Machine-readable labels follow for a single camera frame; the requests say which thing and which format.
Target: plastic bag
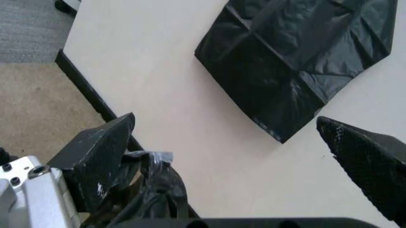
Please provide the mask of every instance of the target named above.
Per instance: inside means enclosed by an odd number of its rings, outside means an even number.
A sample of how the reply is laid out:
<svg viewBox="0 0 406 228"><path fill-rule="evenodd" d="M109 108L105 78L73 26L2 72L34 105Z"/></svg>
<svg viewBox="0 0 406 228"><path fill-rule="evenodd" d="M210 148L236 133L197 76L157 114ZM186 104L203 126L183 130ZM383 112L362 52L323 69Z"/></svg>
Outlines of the plastic bag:
<svg viewBox="0 0 406 228"><path fill-rule="evenodd" d="M397 0L230 0L195 55L280 142L388 56Z"/></svg>

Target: screw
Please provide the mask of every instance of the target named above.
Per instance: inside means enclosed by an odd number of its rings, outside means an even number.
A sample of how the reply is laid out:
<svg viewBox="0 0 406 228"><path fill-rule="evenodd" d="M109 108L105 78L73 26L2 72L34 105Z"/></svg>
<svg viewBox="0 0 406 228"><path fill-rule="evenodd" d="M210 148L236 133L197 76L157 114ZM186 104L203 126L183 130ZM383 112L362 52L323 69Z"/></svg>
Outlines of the screw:
<svg viewBox="0 0 406 228"><path fill-rule="evenodd" d="M18 177L13 177L11 178L10 183L12 186L17 186L20 184L20 179Z"/></svg>
<svg viewBox="0 0 406 228"><path fill-rule="evenodd" d="M11 168L12 168L11 165L10 165L10 163L4 164L4 165L2 165L1 167L3 168L3 170L4 170L5 172L10 171Z"/></svg>

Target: black garbage bag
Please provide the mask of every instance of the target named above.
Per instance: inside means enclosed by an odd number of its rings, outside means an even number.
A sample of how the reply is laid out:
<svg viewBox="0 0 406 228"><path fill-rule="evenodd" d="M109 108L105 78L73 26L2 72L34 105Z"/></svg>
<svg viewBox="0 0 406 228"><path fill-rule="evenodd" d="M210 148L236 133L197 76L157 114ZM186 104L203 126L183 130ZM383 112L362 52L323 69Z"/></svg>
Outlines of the black garbage bag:
<svg viewBox="0 0 406 228"><path fill-rule="evenodd" d="M230 0L195 55L280 142L388 56L397 0Z"/></svg>
<svg viewBox="0 0 406 228"><path fill-rule="evenodd" d="M140 162L139 190L111 224L129 219L188 218L186 187L171 167L170 152L126 152L123 161Z"/></svg>
<svg viewBox="0 0 406 228"><path fill-rule="evenodd" d="M389 220L406 225L406 144L326 117L317 130L365 196Z"/></svg>

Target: white tabletop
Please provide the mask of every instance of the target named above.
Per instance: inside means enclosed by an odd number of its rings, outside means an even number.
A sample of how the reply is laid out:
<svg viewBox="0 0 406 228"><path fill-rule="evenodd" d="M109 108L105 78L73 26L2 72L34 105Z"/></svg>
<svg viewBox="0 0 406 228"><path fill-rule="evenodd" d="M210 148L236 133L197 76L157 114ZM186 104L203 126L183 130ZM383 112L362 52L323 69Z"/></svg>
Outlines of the white tabletop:
<svg viewBox="0 0 406 228"><path fill-rule="evenodd" d="M396 227L334 160L315 120L285 144L253 123L193 56L226 0L84 0L65 54L148 150L174 152L202 217L350 217ZM406 142L406 1L392 55L320 112Z"/></svg>

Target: carpet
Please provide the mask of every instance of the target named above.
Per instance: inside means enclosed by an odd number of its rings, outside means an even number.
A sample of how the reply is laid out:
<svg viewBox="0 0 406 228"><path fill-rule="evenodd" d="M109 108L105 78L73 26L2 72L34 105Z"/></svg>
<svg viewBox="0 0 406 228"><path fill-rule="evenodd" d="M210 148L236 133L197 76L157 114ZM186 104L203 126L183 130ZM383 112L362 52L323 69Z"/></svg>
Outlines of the carpet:
<svg viewBox="0 0 406 228"><path fill-rule="evenodd" d="M77 133L105 122L55 64L0 64L0 146L46 163Z"/></svg>
<svg viewBox="0 0 406 228"><path fill-rule="evenodd" d="M0 63L49 63L74 20L54 0L0 0Z"/></svg>

